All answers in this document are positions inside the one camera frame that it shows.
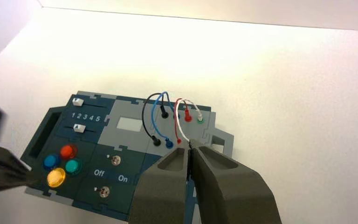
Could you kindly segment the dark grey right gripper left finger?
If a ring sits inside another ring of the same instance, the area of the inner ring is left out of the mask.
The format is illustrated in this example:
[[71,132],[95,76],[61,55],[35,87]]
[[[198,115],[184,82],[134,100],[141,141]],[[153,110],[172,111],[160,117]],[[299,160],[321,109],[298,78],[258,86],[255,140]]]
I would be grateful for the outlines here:
[[130,224],[183,224],[189,148],[178,147],[159,159],[138,181]]

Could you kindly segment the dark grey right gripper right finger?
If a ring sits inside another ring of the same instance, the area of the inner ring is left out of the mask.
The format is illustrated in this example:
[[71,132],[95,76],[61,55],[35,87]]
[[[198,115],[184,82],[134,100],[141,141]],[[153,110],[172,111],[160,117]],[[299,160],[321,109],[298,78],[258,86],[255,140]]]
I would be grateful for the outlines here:
[[275,197],[261,175],[197,140],[191,178],[203,224],[280,224]]

